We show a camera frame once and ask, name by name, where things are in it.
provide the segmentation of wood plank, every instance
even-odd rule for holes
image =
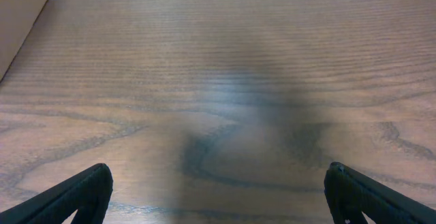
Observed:
[[[434,208],[435,1],[50,0],[0,84],[0,210],[99,162],[107,223],[331,223],[331,161]]]

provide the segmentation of brown wooden tabletop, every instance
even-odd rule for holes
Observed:
[[[102,162],[106,223],[332,223],[434,152],[436,0],[50,0],[0,83],[0,211]]]

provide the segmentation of cardboard box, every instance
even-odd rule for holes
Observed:
[[[47,0],[0,0],[0,79]]]

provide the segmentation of black object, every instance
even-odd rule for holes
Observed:
[[[335,224],[436,223],[436,211],[364,176],[342,163],[331,163],[324,179]]]
[[[62,224],[77,210],[72,224],[100,224],[112,194],[112,174],[104,163],[0,213],[0,224]]]

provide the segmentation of wooden table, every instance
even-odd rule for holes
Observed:
[[[50,0],[0,210],[99,162],[106,223],[332,223],[331,161],[436,208],[436,0]]]

